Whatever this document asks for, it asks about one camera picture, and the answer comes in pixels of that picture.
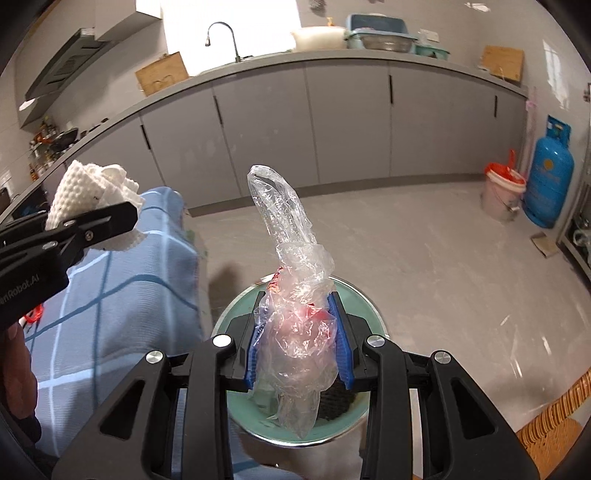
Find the left hand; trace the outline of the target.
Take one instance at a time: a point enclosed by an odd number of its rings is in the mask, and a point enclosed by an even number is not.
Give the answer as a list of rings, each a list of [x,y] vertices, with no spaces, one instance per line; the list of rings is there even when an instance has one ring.
[[[1,335],[1,384],[8,411],[19,420],[30,417],[37,405],[37,379],[19,323]]]

